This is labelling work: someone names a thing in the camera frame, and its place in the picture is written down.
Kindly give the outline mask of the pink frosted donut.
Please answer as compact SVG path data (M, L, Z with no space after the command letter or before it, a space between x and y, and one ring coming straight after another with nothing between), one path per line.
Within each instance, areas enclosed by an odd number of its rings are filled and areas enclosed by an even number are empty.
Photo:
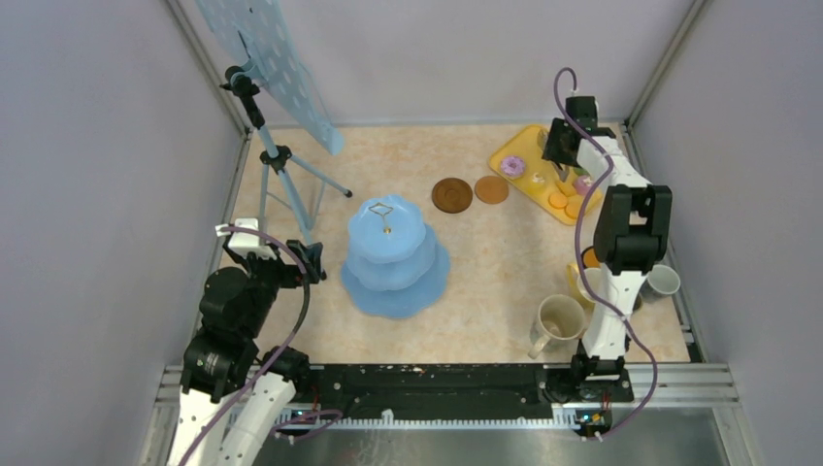
M525 160L517 155L507 155L503 157L499 165L501 172L510 179L522 177L526 167Z

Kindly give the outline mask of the metal serving tongs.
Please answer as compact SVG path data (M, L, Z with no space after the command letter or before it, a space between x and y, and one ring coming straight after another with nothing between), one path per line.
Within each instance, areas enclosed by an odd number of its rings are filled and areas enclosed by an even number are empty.
M564 131L550 129L544 146L543 159L552 164L561 182L565 182L569 175L566 163L567 151Z

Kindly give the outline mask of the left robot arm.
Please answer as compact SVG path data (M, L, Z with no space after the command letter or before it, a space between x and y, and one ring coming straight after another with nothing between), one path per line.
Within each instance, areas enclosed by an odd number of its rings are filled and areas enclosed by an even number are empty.
M312 285L326 277L322 244L282 243L255 218L220 224L215 234L234 264L204 283L200 327L183 354L170 465L252 464L285 406L312 385L308 357L289 342ZM286 341L262 354L255 341L283 289L301 290L301 307Z

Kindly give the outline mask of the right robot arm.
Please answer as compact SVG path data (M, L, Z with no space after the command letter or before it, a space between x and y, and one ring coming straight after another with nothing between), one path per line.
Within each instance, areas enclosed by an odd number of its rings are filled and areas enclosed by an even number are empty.
M634 303L647 275L666 254L673 194L666 185L641 175L598 125L592 96L570 96L562 117L552 121L543 159L559 173L584 170L604 193L592 246L602 277L594 289L595 306L588 329L571 362L569 386L582 400L594 400L609 383L622 384Z

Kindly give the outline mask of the square orange biscuit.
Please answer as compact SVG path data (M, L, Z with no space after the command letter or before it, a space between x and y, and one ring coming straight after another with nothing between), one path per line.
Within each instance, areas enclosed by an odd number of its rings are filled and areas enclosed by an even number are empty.
M567 198L571 198L576 195L576 189L572 183L557 181L555 184L558 190Z

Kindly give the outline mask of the yellow serving tray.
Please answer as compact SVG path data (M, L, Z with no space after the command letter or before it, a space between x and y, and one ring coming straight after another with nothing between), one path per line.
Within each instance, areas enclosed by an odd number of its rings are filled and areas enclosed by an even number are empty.
M543 143L546 142L547 133L548 129L544 126L537 124L525 126L515 136L491 154L488 159L488 166L494 173L505 179L512 187L523 193L556 220L566 225L575 225L577 220L572 221L564 214L564 210L552 209L547 202L547 198L550 193L559 191L555 184L559 181L558 176L552 164L542 159ZM499 168L500 162L502 158L507 155L517 155L525 160L527 167L522 177L518 179L510 179L501 172ZM580 168L568 168L568 170L569 175L566 180L568 183L573 183L577 176L588 175L586 171ZM545 190L540 193L531 192L528 189L529 179L535 172L541 173L546 181ZM590 213L601 204L603 192L601 189L591 189L588 194L591 196L591 199L585 206L585 211ZM580 198L582 201L584 199L584 197L579 196L578 194L571 198Z

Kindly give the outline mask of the yellow cupcake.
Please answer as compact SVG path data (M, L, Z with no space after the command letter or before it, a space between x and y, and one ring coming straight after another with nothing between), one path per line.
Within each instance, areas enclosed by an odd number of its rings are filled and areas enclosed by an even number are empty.
M545 181L544 176L539 172L533 173L531 175L531 178L529 179L529 182L528 182L528 189L531 192L540 193L540 192L543 192L545 190L545 187L546 187L546 181Z

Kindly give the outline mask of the orange round biscuit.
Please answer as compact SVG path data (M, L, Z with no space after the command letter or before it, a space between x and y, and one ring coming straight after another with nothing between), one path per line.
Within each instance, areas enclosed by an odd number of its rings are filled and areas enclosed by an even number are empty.
M555 191L549 194L547 202L552 209L564 210L569 204L569 197L562 191Z
M580 198L570 198L564 208L564 214L572 221L576 221L580 213L585 213L582 207L582 200Z

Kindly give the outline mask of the blue three-tier cake stand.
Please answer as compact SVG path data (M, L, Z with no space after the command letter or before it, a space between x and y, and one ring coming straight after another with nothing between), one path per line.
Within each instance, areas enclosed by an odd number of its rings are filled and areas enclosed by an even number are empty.
M409 318L443 297L450 257L413 202L396 194L369 199L347 234L341 279L359 311Z

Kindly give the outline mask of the light brown round coaster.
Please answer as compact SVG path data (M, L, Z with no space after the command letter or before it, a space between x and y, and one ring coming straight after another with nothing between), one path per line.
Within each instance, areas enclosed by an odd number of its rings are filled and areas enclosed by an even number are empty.
M509 197L509 184L499 176L485 176L477 180L474 187L478 200L485 204L500 204Z

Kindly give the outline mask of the blue tripod stand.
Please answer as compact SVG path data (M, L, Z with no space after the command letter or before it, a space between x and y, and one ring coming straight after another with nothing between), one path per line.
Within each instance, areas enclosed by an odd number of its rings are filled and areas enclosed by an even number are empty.
M255 96L260 93L260 87L252 80L252 73L250 69L245 69L241 66L230 66L224 72L225 82L220 85L224 90L232 93L241 102L251 126L256 130L264 146L264 151L259 158L263 164L263 174L261 176L261 193L259 202L259 216L264 217L266 213L266 206L268 199L275 199L285 207L287 207L294 215L296 223L299 227L307 244L313 244L313 227L318 214L319 205L324 195L324 190L327 185L340 191L346 198L351 198L353 192L337 183L319 169L312 166L311 163L296 156L290 147L285 145L277 145L271 135L271 132L266 128L266 119L258 107ZM308 173L312 174L321 180L321 189L318 197L314 203L314 211L312 214L307 210L297 187L288 172L288 164L293 163L301 167ZM286 199L280 199L276 194L269 191L269 175L274 172L282 189L286 195Z

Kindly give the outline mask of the orange smiley coaster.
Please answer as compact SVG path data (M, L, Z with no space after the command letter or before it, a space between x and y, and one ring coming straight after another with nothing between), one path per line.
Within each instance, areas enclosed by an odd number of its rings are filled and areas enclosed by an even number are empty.
M582 252L581 261L585 269L599 268L601 265L601 262L596 256L594 247L588 247Z

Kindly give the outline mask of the dark brown round coaster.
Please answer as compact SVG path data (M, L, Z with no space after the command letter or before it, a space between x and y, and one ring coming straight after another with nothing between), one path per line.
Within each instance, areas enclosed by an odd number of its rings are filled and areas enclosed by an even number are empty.
M436 182L432 188L433 205L447 214L459 214L472 204L474 193L467 182L459 178L445 178Z

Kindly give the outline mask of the yellow ceramic mug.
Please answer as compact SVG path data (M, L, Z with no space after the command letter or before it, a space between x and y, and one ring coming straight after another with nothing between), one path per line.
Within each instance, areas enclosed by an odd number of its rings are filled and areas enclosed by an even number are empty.
M577 300L584 310L592 310L595 306L595 301L588 292L583 279L588 280L592 289L599 291L602 270L595 267L580 270L576 264L569 263L566 266L566 278L572 297Z

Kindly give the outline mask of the grey ceramic cup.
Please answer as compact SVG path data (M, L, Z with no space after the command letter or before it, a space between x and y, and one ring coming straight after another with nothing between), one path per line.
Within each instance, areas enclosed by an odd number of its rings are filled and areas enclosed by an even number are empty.
M645 302L656 302L676 294L681 279L676 270L664 264L655 264L646 276L640 294Z

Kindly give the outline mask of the beige ceramic mug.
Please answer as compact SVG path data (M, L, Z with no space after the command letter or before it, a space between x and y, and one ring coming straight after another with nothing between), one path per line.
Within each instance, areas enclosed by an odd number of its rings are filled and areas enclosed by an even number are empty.
M577 340L586 326L585 310L574 298L555 294L544 298L530 327L527 355L537 359L542 353Z

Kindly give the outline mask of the blue perforated board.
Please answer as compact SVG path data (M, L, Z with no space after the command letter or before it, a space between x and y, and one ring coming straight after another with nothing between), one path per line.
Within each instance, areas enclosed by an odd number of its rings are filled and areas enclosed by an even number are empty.
M197 7L220 46L330 154L344 138L312 96L309 78L292 46L277 1L199 1Z

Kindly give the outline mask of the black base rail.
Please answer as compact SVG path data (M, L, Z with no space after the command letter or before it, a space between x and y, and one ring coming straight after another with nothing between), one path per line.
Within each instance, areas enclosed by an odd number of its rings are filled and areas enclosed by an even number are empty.
M326 364L313 366L296 400L337 409L346 419L549 419L556 404L633 402L626 374L616 381L574 378L566 364Z

